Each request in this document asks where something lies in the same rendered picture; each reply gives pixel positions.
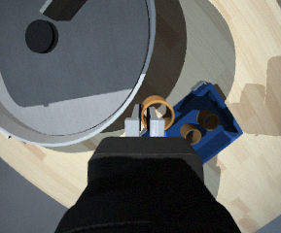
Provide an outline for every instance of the brown cylinder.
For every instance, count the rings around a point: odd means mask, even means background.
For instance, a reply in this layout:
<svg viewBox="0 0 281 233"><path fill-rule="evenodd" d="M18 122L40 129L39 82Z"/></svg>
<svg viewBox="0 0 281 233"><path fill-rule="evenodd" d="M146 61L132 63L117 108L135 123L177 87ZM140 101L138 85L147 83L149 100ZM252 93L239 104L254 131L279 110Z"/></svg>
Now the brown cylinder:
<svg viewBox="0 0 281 233"><path fill-rule="evenodd" d="M154 104L163 104L166 106L166 113L163 116L163 119L165 120L164 130L167 130L168 128L171 127L171 125L175 120L175 112L173 111L173 108L161 96L151 95L143 101L143 103L141 104L141 121L144 127L148 128L147 118L144 116L144 113L146 109L148 109L151 105Z"/></svg>
<svg viewBox="0 0 281 233"><path fill-rule="evenodd" d="M220 123L219 117L208 110L201 110L197 114L196 119L197 122L208 131L214 130Z"/></svg>
<svg viewBox="0 0 281 233"><path fill-rule="evenodd" d="M186 123L186 124L182 125L182 127L180 129L180 133L181 133L182 137L187 139L191 145L198 143L201 139L200 131L192 123Z"/></svg>

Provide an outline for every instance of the wooden table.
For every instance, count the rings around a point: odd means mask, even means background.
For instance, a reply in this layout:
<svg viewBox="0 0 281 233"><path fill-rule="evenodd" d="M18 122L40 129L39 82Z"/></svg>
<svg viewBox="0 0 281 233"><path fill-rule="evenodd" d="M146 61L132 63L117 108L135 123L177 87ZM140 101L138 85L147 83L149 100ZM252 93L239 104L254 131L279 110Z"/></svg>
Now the wooden table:
<svg viewBox="0 0 281 233"><path fill-rule="evenodd" d="M242 232L255 232L281 215L281 9L272 0L180 4L186 27L178 2L156 1L157 26L172 34L157 33L146 83L123 117L151 94L173 106L198 81L217 83L244 134L204 165L205 184ZM176 75L170 87L154 79ZM98 143L123 136L123 117L107 132L64 148L28 145L0 133L0 157L70 208L87 186L88 161Z"/></svg>

